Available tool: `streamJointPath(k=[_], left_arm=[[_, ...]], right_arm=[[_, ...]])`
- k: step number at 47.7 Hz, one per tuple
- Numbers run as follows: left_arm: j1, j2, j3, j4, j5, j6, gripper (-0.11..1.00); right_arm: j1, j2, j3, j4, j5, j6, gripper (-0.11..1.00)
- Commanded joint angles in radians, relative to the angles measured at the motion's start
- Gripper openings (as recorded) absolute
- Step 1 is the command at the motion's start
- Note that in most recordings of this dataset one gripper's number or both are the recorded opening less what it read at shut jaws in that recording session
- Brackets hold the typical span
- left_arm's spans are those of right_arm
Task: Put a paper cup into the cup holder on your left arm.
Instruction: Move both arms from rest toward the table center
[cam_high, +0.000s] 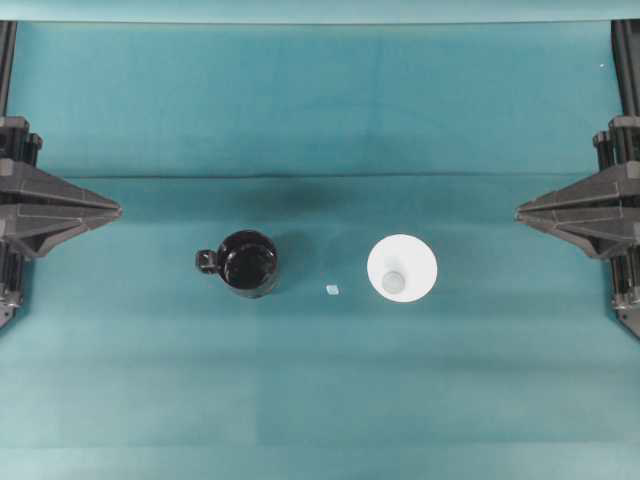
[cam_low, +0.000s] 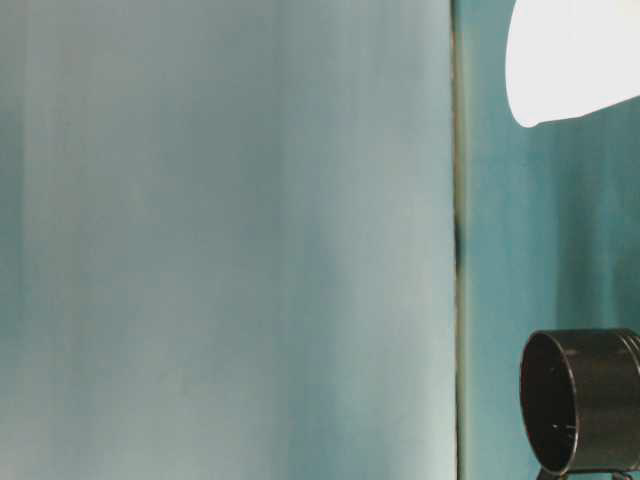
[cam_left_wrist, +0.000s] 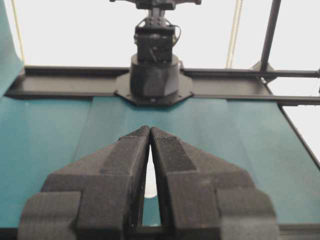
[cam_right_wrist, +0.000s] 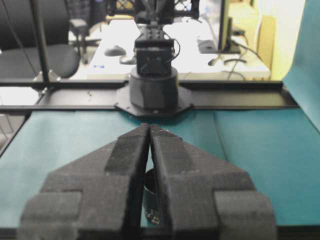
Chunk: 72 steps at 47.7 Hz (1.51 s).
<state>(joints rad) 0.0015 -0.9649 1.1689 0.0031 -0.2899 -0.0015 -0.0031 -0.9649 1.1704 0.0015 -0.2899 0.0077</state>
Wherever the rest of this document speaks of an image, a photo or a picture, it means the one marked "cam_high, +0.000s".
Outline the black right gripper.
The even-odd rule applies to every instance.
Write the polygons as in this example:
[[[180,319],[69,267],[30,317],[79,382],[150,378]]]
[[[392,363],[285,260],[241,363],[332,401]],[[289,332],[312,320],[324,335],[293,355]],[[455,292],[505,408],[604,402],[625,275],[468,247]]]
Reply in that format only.
[[[614,117],[607,131],[593,137],[593,146],[601,172],[524,203],[515,219],[578,247],[588,257],[613,257],[612,306],[618,321],[638,335],[639,210],[566,208],[639,195],[639,117]]]

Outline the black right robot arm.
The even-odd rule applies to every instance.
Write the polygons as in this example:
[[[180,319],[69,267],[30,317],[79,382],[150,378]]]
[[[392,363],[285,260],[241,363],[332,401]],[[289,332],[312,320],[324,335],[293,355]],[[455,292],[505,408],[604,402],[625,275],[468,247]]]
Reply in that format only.
[[[639,336],[639,21],[611,22],[622,114],[592,139],[599,171],[520,205],[515,220],[606,261],[618,322]]]

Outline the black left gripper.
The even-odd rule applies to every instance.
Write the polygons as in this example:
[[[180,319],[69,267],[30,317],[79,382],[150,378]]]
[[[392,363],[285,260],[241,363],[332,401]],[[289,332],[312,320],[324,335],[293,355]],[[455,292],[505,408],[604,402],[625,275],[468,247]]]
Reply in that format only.
[[[24,117],[1,117],[2,326],[23,303],[24,256],[44,257],[61,243],[122,214],[115,201],[35,167],[42,143]],[[51,205],[20,204],[35,201]]]

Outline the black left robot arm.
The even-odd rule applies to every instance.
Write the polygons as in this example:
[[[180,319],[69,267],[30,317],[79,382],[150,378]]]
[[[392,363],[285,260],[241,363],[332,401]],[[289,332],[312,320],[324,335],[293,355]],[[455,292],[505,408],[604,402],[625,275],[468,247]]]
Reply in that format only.
[[[9,116],[7,104],[17,23],[1,23],[1,325],[23,304],[27,262],[54,247],[107,225],[119,204],[37,167],[42,138],[29,122]]]

